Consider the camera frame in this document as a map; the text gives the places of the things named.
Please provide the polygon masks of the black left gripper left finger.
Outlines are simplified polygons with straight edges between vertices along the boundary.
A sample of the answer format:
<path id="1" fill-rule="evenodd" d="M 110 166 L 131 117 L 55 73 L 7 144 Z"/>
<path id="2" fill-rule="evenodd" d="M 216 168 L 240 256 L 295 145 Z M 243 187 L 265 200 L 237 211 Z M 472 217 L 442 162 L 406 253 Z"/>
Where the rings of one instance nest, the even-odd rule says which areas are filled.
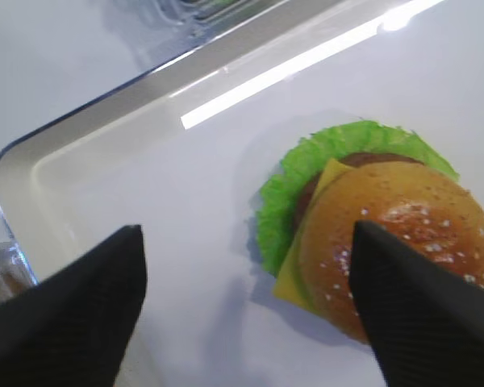
<path id="1" fill-rule="evenodd" d="M 139 225 L 0 304 L 0 386 L 112 386 L 148 283 Z"/>

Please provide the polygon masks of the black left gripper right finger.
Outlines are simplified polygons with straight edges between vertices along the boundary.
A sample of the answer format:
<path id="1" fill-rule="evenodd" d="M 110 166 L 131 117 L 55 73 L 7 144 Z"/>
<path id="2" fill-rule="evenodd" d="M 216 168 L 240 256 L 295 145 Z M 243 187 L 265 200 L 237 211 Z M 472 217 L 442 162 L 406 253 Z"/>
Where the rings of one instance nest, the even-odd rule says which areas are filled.
<path id="1" fill-rule="evenodd" d="M 388 386 L 484 386 L 484 289 L 370 221 L 353 232 L 350 289 Z"/>

